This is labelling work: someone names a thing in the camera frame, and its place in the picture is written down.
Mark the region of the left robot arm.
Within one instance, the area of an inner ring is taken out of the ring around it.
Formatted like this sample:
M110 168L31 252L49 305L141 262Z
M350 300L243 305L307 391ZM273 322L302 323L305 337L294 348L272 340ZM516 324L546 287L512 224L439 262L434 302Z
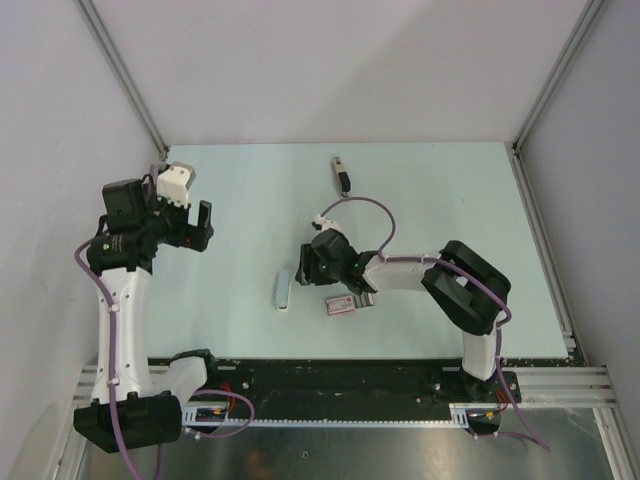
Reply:
M96 285L99 347L90 401L75 412L73 425L106 453L176 441L183 406L194 395L210 399L221 387L208 349L176 354L159 381L148 363L145 321L160 246L203 252L213 235L208 201L190 224L189 187L164 176L104 186L98 230L75 253Z

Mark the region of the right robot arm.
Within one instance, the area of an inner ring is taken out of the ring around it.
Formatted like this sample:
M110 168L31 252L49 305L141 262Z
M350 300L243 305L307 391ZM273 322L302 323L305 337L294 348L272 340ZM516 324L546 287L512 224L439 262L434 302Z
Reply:
M511 283L494 266L461 241L451 240L439 255L384 256L357 252L336 229L319 232L300 247L295 280L303 286L343 284L351 293L383 291L427 293L462 333L459 380L441 391L486 401L497 395L503 324Z

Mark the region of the black and cream stapler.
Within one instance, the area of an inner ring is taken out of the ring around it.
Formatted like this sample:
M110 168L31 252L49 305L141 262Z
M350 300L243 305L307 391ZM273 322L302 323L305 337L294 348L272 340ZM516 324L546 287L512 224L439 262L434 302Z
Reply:
M331 167L338 194L341 198L349 198L351 196L352 184L344 162L340 157L333 157Z

